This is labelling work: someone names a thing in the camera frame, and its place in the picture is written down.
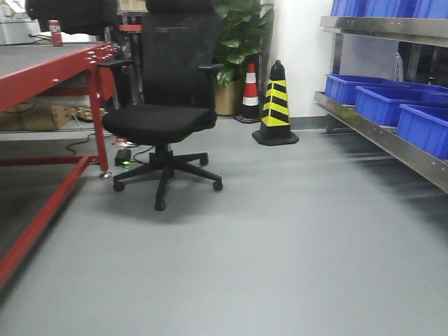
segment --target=plant pot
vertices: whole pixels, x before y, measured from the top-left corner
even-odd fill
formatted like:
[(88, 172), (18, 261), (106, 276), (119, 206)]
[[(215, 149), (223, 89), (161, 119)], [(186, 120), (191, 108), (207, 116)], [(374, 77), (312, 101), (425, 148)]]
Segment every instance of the plant pot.
[(230, 82), (227, 87), (217, 85), (215, 89), (216, 114), (233, 116), (242, 107), (243, 84), (239, 80)]

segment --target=blue plastic bin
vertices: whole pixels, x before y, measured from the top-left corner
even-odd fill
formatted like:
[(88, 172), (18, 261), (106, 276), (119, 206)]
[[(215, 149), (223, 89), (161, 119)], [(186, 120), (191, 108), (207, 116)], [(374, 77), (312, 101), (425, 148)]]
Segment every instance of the blue plastic bin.
[(355, 111), (378, 125), (398, 126), (400, 104), (447, 106), (448, 94), (400, 87), (357, 88)]
[(417, 0), (415, 8), (415, 18), (448, 18), (447, 0)]
[(365, 16), (381, 18), (412, 18), (417, 0), (367, 0)]
[(425, 90), (431, 92), (448, 93), (448, 87), (445, 86), (409, 83), (409, 82), (401, 82), (401, 83), (405, 84), (408, 88), (413, 90)]
[(406, 87), (405, 84), (393, 80), (353, 75), (328, 74), (325, 95), (336, 102), (345, 105), (354, 105), (356, 102), (357, 86), (379, 86), (379, 87)]
[(364, 16), (368, 0), (334, 0), (333, 16)]
[(400, 105), (397, 135), (441, 159), (448, 159), (448, 108)]

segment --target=chair seat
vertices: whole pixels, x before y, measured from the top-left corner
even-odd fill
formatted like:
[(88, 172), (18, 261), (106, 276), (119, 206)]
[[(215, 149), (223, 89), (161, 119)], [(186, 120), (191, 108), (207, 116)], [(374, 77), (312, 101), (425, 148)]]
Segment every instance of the chair seat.
[(180, 142), (196, 131), (214, 126), (209, 108), (141, 105), (107, 113), (103, 126), (110, 133), (142, 145)]

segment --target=red metal frame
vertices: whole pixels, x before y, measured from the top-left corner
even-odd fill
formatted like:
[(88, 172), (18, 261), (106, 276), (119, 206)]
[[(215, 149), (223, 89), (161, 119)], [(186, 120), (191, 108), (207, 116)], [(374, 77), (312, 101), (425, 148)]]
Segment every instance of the red metal frame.
[[(29, 45), (26, 48), (29, 48), (28, 52), (32, 55), (32, 48), (39, 47)], [(97, 154), (92, 155), (0, 159), (0, 166), (76, 164), (33, 221), (28, 224), (13, 247), (0, 260), (0, 290), (6, 285), (51, 218), (69, 196), (85, 168), (90, 163), (97, 162), (103, 172), (108, 169), (99, 107), (101, 100), (111, 97), (114, 86), (111, 72), (108, 69), (99, 68), (97, 63), (109, 60), (114, 55), (111, 43), (97, 43), (85, 46), (76, 52), (49, 59), (47, 62), (38, 63), (3, 76), (0, 75), (0, 92), (8, 92), (0, 99), (0, 111), (5, 111), (31, 97), (43, 94), (43, 92), (45, 95), (89, 95), (98, 150)], [(58, 83), (81, 73), (86, 74), (87, 87), (51, 90)]]
[(141, 24), (120, 24), (122, 32), (141, 32)]

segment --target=red workbench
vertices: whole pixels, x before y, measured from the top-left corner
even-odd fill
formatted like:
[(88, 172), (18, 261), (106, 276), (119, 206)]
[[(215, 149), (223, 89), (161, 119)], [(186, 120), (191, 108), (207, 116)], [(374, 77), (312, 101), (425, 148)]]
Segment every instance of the red workbench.
[[(101, 167), (101, 177), (107, 177), (107, 156), (104, 145), (100, 102), (114, 92), (109, 69), (98, 67), (114, 57), (111, 43), (0, 46), (0, 111), (24, 102), (36, 95), (88, 95), (93, 114), (97, 153), (91, 155), (27, 157), (1, 159), (0, 166), (74, 164), (71, 173), (56, 189), (39, 213), (0, 260), (0, 291), (18, 268), (23, 258), (45, 230), (85, 168), (93, 162)], [(85, 74), (86, 87), (58, 88), (57, 85)]]

